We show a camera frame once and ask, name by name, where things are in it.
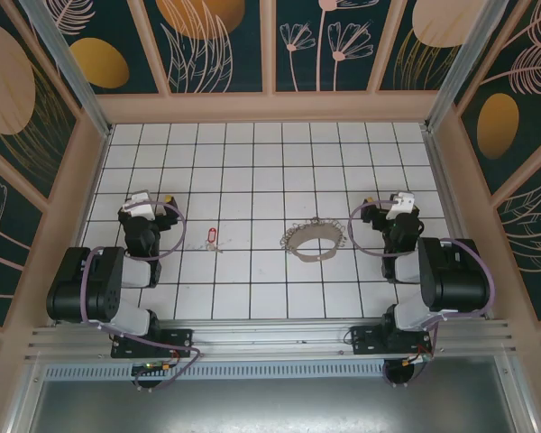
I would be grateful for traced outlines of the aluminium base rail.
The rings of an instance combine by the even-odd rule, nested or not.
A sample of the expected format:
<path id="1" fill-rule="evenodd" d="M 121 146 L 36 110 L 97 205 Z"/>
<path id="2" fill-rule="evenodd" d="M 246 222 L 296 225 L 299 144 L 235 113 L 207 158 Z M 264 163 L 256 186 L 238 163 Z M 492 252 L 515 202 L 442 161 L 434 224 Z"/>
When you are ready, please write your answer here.
<path id="1" fill-rule="evenodd" d="M 165 320 L 165 329 L 189 328 L 206 362 L 331 360 L 353 356 L 346 332 L 376 318 Z M 518 345 L 505 320 L 450 319 L 438 327 L 438 357 L 506 355 Z M 24 360 L 41 363 L 109 362 L 111 341 L 89 325 L 35 328 Z"/>

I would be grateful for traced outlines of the aluminium side rail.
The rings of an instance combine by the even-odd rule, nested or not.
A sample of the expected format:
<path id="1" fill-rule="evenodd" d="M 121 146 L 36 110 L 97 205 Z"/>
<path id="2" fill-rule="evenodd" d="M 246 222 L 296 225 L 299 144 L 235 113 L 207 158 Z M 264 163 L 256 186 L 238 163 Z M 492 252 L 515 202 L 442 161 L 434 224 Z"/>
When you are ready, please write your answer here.
<path id="1" fill-rule="evenodd" d="M 457 205 L 457 200 L 449 180 L 447 168 L 444 166 L 443 158 L 440 149 L 434 136 L 427 130 L 422 132 L 424 143 L 432 172 L 436 180 L 436 188 L 445 212 L 445 220 L 449 231 L 449 236 L 446 237 L 444 243 L 451 245 L 461 254 L 463 264 L 466 265 L 463 274 L 471 276 L 475 272 L 480 277 L 480 282 L 486 288 L 487 299 L 481 304 L 480 309 L 474 309 L 470 312 L 453 312 L 446 313 L 444 319 L 448 318 L 478 318 L 488 314 L 495 300 L 495 284 L 491 271 L 486 263 L 476 251 L 476 245 L 471 239 L 456 238 L 455 235 L 464 235 L 465 229 L 461 222 L 460 211 Z"/>

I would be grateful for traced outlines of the galvanised metal sheet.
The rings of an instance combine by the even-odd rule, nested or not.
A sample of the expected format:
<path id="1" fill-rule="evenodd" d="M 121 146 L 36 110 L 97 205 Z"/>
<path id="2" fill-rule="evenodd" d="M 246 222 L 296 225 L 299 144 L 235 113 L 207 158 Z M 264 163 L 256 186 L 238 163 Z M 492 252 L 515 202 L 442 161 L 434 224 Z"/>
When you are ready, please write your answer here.
<path id="1" fill-rule="evenodd" d="M 515 433 L 498 389 L 379 378 L 48 382 L 31 433 Z"/>

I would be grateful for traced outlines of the keys with red tag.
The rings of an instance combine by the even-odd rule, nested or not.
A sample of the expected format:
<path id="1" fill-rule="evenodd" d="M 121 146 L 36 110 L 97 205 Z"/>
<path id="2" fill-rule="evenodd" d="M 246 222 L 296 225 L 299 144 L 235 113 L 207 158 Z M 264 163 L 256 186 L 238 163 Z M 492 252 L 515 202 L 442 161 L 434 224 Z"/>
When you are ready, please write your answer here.
<path id="1" fill-rule="evenodd" d="M 218 231 L 215 227 L 208 229 L 205 248 L 210 252 L 223 253 L 218 244 Z"/>

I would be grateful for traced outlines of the aluminium corner post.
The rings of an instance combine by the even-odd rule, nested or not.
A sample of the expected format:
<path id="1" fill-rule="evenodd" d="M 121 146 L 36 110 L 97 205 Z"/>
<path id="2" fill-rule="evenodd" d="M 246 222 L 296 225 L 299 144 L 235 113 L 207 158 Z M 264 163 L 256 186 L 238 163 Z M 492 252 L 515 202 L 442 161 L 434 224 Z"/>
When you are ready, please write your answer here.
<path id="1" fill-rule="evenodd" d="M 476 17 L 472 18 L 470 30 L 447 71 L 429 114 L 420 125 L 423 133 L 431 134 L 444 120 L 465 81 L 473 77 L 474 70 L 481 65 L 481 56 L 489 52 L 493 35 L 499 35 L 497 28 L 507 23 L 520 1 L 485 0 Z"/>
<path id="2" fill-rule="evenodd" d="M 95 128 L 106 139 L 109 135 L 109 123 L 102 107 L 96 100 L 92 87 L 80 70 L 62 33 L 56 27 L 47 6 L 42 0 L 20 0 L 31 23 L 47 46 L 50 54 L 57 61 L 61 72 L 66 77 Z"/>

